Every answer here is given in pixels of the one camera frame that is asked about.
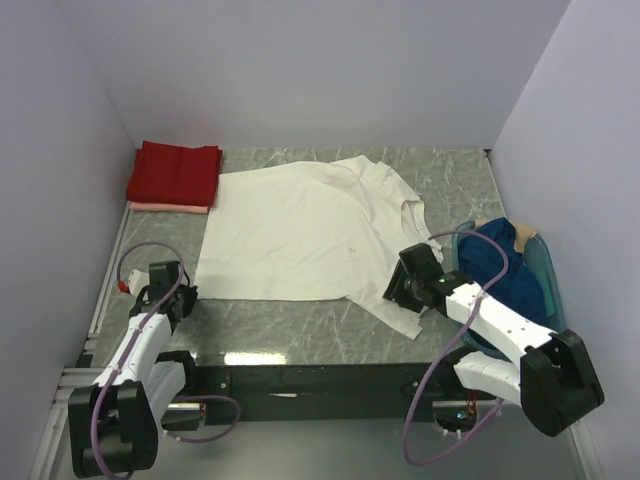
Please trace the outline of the white t shirt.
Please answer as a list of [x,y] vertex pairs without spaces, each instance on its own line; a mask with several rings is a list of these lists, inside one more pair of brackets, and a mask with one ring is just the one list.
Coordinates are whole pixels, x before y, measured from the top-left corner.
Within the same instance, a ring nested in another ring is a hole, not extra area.
[[357,156],[220,177],[195,284],[203,299],[348,299],[415,339],[419,312],[384,299],[401,250],[443,254],[421,197],[390,166]]

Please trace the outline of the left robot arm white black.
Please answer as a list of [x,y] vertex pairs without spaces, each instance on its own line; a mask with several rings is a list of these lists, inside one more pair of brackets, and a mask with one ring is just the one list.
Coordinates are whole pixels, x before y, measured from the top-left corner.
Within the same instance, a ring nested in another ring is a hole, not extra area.
[[149,265],[149,285],[130,310],[116,353],[91,385],[72,391],[67,408],[76,477],[128,479],[153,466],[161,419],[195,375],[187,351],[164,350],[197,298],[183,274],[177,260]]

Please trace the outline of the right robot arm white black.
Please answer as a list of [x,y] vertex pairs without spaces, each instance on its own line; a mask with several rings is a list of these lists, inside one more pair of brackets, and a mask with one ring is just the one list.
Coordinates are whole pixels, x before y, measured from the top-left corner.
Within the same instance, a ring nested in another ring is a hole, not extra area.
[[419,243],[399,254],[384,299],[402,308],[435,309],[467,325],[500,353],[460,347],[435,367],[427,387],[448,396],[475,390],[522,408],[534,427],[555,437],[605,401],[583,339],[556,332],[505,306],[459,271],[444,272]]

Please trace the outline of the folded pink t shirt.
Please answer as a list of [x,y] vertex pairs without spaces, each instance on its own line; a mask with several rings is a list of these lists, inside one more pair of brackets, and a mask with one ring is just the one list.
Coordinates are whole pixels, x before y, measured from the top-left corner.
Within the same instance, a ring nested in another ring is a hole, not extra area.
[[209,207],[207,206],[176,205],[163,203],[131,202],[129,207],[132,211],[141,212],[174,212],[186,214],[207,214],[209,212]]

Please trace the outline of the folded red t shirt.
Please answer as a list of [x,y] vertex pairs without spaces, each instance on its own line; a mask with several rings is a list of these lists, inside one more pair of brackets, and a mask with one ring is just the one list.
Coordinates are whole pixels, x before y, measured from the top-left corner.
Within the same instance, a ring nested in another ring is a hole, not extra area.
[[223,151],[216,145],[184,147],[144,141],[126,188],[132,202],[212,207]]

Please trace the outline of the beige t shirt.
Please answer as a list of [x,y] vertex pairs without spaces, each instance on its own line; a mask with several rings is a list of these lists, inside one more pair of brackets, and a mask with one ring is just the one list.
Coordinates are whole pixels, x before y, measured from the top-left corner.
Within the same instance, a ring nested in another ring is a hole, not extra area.
[[507,241],[507,244],[516,252],[521,254],[524,253],[527,243],[537,235],[537,231],[534,227],[521,222],[508,220],[505,217],[495,219],[478,219],[475,221],[475,230],[480,231],[487,224],[489,224],[494,230],[503,232],[509,238],[512,238]]

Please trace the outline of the teal plastic basket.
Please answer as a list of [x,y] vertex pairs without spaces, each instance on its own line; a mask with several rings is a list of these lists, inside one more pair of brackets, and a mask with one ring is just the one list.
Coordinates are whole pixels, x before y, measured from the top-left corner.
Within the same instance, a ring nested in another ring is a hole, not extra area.
[[[456,270],[483,284],[499,273],[503,261],[491,245],[469,233],[476,231],[475,221],[459,225],[457,233],[452,236],[453,265]],[[490,294],[539,325],[557,332],[565,330],[566,320],[555,270],[542,237],[537,233],[521,254],[507,244],[512,238],[494,230],[489,224],[476,232],[497,243],[509,261],[507,273],[490,288]]]

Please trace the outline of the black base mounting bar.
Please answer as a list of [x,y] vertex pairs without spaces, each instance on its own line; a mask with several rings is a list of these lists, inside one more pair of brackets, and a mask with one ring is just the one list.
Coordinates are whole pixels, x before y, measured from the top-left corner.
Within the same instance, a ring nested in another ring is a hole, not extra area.
[[402,419],[427,363],[198,366],[169,431],[245,422]]

